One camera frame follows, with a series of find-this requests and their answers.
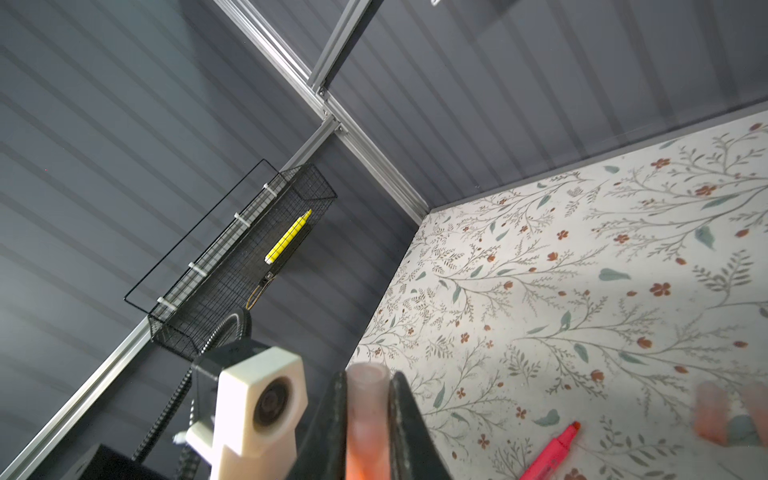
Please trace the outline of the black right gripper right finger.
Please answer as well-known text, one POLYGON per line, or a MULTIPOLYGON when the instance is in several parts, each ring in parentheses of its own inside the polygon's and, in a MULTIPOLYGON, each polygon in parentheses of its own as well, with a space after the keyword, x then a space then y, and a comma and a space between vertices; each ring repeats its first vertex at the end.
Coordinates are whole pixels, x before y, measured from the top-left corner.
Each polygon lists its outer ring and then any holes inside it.
POLYGON ((389 384, 389 467, 392 480, 450 480, 405 375, 397 371, 389 384))

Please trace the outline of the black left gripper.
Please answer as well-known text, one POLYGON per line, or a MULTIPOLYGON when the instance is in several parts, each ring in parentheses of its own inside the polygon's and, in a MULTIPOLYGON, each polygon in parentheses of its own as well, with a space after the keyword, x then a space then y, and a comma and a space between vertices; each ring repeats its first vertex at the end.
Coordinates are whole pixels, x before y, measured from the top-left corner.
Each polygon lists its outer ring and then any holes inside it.
POLYGON ((104 444, 97 444, 77 460, 61 479, 166 480, 167 477, 104 444))

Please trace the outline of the pink highlighter pen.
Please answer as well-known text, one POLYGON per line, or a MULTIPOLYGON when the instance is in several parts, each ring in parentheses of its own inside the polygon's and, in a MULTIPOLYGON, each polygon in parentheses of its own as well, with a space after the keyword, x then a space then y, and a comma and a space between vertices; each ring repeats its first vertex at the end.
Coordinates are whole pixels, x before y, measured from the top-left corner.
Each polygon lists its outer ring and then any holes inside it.
POLYGON ((520 480, 549 479, 566 460, 571 445, 581 429, 581 423, 570 424, 560 435, 554 438, 541 451, 533 463, 525 470, 520 480))

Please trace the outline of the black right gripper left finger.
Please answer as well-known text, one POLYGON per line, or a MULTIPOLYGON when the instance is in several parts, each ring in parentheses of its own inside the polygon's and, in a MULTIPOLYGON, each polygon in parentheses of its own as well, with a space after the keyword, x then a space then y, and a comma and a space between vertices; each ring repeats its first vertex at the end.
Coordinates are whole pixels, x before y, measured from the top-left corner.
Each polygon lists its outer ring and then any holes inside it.
POLYGON ((341 480, 346 475, 348 382, 335 373, 315 412, 288 480, 341 480))

